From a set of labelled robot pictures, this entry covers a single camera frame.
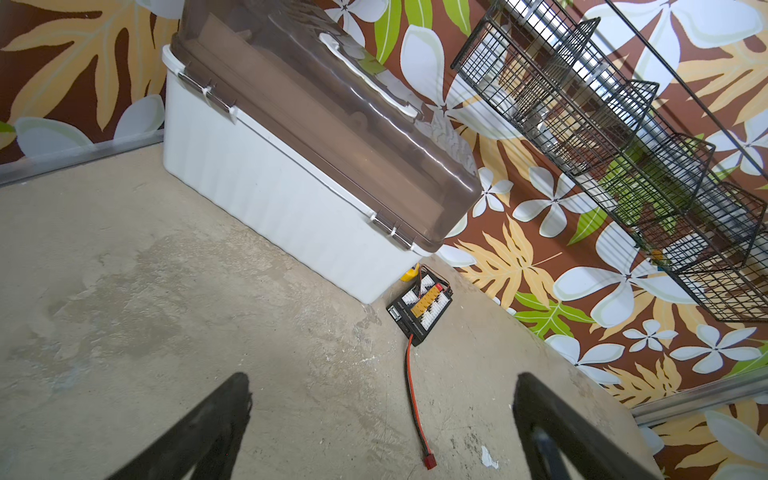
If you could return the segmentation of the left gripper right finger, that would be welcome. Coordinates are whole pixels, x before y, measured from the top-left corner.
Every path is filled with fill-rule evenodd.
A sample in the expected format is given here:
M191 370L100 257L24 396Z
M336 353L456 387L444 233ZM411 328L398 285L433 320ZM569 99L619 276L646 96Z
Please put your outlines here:
M572 465L584 479L652 479L530 372L518 376L512 412L533 479L569 479Z

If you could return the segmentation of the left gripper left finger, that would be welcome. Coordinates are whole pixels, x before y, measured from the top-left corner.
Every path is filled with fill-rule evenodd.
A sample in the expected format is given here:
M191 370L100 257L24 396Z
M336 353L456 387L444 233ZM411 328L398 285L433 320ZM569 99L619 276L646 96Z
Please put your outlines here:
M249 378L236 372L112 479L229 479L253 405Z

